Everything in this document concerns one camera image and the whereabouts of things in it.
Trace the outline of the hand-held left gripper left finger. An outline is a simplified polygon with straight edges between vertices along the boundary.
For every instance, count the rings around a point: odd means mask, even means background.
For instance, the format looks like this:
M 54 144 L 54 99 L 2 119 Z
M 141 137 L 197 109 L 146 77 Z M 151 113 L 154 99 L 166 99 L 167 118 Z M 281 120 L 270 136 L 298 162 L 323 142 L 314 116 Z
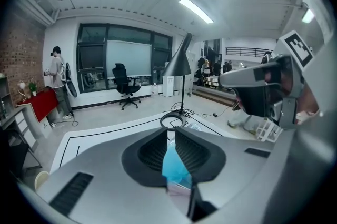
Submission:
M 189 224 L 167 193 L 166 128 L 97 144 L 53 172 L 38 190 L 80 224 Z

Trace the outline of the long ceiling light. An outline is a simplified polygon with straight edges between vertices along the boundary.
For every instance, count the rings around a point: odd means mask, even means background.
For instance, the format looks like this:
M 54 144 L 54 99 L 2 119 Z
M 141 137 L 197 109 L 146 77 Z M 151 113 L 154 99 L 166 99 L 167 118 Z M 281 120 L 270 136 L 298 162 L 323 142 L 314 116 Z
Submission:
M 180 4 L 191 10 L 194 14 L 196 14 L 198 17 L 200 17 L 203 21 L 205 21 L 207 24 L 214 23 L 213 20 L 203 11 L 201 10 L 197 5 L 195 5 L 190 0 L 180 0 Z

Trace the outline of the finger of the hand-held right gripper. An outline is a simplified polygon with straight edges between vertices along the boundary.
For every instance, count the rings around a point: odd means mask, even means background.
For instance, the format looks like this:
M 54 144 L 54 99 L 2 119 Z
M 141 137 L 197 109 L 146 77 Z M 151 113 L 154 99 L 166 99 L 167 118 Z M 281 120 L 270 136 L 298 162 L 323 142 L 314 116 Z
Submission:
M 249 115 L 275 116 L 274 104 L 282 101 L 282 74 L 292 70 L 290 56 L 274 56 L 266 63 L 222 74 L 219 83 L 235 92 Z

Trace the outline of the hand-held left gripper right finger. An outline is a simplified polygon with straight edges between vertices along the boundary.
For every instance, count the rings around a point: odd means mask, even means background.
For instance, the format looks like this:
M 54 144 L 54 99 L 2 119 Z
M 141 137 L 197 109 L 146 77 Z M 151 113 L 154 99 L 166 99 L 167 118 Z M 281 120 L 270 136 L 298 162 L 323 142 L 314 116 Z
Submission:
M 234 198 L 257 175 L 274 145 L 175 129 L 175 149 L 191 175 L 187 217 L 198 221 Z

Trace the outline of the person's right hand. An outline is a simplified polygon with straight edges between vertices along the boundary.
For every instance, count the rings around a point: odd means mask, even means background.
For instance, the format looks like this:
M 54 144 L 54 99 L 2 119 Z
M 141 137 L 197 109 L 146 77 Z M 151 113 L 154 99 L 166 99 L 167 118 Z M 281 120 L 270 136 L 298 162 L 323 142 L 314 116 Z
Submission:
M 298 98 L 296 111 L 296 124 L 300 125 L 306 120 L 319 114 L 317 101 L 307 83 L 304 84 L 301 96 Z

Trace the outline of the white water dispenser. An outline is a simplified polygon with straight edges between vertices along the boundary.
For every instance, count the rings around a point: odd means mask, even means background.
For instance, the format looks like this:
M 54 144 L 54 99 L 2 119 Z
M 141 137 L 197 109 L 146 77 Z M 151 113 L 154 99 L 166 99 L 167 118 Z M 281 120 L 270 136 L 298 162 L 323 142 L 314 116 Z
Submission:
M 162 93 L 164 97 L 172 97 L 173 90 L 174 90 L 174 77 L 173 76 L 166 76 L 163 72 L 163 86 L 162 86 Z

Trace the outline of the red topped white cabinet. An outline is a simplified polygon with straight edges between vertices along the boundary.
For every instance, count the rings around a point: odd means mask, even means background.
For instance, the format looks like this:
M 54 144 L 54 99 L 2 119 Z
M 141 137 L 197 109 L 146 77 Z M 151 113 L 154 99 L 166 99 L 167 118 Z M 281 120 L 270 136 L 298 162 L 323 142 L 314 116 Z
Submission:
M 23 109 L 23 114 L 30 131 L 36 139 L 48 138 L 52 133 L 52 123 L 60 119 L 58 102 L 54 91 L 42 91 L 28 100 L 19 102 L 16 107 Z

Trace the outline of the white work table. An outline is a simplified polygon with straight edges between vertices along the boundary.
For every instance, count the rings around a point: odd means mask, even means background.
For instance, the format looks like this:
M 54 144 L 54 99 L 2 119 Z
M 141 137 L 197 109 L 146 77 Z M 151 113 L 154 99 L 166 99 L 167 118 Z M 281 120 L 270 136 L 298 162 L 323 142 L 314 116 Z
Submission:
M 49 174 L 54 173 L 79 154 L 97 144 L 161 127 L 160 120 L 165 114 L 167 113 L 160 113 L 107 127 L 67 132 L 59 144 Z M 193 115 L 187 119 L 185 127 L 193 124 L 197 124 L 203 132 L 238 139 L 235 135 L 222 130 L 199 116 Z

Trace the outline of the black headrest office chair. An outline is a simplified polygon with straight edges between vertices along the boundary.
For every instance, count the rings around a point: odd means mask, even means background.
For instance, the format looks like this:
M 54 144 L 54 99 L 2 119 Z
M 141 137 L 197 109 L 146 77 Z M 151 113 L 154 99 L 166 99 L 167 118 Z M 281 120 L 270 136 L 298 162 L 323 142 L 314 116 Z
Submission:
M 116 90 L 123 96 L 126 97 L 118 102 L 119 105 L 122 105 L 121 110 L 124 110 L 124 107 L 128 104 L 133 104 L 138 108 L 138 103 L 141 102 L 139 98 L 133 98 L 133 94 L 138 92 L 141 87 L 136 85 L 135 82 L 133 85 L 130 85 L 130 79 L 127 76 L 125 66 L 121 63 L 116 63 L 115 67 L 112 69 L 114 75 L 114 82 L 117 85 Z

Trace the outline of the black framed window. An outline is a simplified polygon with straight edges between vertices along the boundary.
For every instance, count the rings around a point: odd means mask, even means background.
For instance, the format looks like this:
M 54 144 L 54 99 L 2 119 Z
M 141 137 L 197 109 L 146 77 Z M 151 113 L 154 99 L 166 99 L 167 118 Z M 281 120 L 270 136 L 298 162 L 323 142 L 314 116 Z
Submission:
M 116 89 L 113 69 L 123 65 L 130 85 L 163 83 L 172 57 L 173 38 L 115 24 L 80 24 L 76 46 L 80 93 Z

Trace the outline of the small ceiling light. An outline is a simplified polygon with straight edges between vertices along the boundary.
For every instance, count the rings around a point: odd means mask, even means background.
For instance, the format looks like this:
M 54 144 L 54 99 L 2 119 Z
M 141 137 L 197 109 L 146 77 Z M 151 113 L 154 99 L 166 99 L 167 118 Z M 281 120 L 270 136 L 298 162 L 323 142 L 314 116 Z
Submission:
M 302 22 L 309 24 L 315 18 L 313 12 L 308 8 L 302 16 Z

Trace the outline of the black floor lamp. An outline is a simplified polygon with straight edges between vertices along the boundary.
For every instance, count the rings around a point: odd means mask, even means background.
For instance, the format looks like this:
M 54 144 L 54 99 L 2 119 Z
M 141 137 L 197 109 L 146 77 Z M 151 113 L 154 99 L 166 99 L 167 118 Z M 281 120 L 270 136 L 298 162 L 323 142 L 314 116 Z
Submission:
M 171 110 L 169 113 L 162 116 L 160 124 L 165 127 L 163 121 L 167 118 L 173 117 L 181 122 L 181 127 L 185 126 L 186 115 L 184 112 L 184 91 L 185 91 L 185 76 L 191 74 L 190 65 L 186 56 L 187 49 L 192 40 L 192 34 L 187 33 L 183 38 L 179 48 L 172 57 L 171 61 L 164 69 L 164 76 L 183 77 L 182 81 L 182 93 L 181 93 L 181 106 L 178 110 Z

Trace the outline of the grey desk with hutch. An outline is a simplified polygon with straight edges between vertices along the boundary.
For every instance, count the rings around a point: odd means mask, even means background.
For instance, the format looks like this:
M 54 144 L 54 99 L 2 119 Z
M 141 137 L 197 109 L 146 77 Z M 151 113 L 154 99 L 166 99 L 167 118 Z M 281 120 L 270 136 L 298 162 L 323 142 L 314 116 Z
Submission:
M 0 74 L 0 126 L 2 129 L 15 129 L 16 135 L 22 142 L 29 145 L 31 151 L 36 143 L 27 120 L 23 107 L 14 107 L 7 77 Z

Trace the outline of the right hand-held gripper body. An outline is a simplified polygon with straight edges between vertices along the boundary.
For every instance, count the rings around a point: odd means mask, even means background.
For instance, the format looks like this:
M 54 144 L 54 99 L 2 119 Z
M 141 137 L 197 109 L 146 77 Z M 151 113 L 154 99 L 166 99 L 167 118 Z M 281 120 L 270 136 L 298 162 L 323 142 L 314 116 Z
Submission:
M 313 54 L 295 31 L 280 37 L 271 56 L 271 119 L 283 129 L 295 127 L 298 102 L 305 88 L 303 72 Z

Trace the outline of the person's right forearm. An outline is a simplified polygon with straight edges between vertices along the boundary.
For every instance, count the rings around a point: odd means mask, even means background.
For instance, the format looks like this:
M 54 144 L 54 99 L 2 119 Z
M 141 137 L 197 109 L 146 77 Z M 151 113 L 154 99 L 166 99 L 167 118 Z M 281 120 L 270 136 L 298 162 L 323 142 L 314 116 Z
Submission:
M 336 160 L 337 111 L 299 125 L 269 207 L 293 210 L 305 204 Z

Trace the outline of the cream plastic basket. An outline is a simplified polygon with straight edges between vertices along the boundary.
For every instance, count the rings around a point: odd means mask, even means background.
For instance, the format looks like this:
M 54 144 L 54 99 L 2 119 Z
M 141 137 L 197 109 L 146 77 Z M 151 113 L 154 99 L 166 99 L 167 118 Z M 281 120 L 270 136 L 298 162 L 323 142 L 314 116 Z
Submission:
M 34 188 L 37 190 L 44 182 L 49 178 L 49 173 L 47 171 L 39 172 L 34 181 Z

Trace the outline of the white figure desk lamp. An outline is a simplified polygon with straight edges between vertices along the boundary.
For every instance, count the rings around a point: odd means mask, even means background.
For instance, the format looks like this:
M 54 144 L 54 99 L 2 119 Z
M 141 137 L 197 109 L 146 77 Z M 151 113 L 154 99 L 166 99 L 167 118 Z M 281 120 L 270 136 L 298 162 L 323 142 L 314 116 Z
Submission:
M 23 82 L 22 79 L 19 81 L 18 87 L 19 87 L 18 92 L 22 97 L 22 101 L 25 101 L 27 99 L 27 95 L 25 94 L 26 85 L 25 85 L 25 83 Z

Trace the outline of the teal plastic bag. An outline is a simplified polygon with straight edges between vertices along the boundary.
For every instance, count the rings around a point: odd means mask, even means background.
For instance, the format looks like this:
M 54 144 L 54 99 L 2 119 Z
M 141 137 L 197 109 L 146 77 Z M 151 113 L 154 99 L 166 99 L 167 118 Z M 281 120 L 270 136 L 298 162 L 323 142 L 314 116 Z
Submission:
M 176 142 L 172 139 L 168 144 L 163 159 L 162 175 L 172 184 L 191 189 L 192 177 L 176 152 Z

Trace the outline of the white wooden chair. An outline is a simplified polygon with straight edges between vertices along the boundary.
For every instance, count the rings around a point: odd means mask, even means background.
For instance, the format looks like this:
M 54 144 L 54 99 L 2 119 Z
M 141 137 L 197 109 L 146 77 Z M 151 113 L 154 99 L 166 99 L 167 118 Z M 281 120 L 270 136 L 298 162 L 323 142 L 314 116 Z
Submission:
M 267 118 L 264 118 L 258 125 L 255 133 L 257 140 L 261 142 L 275 143 L 283 129 Z

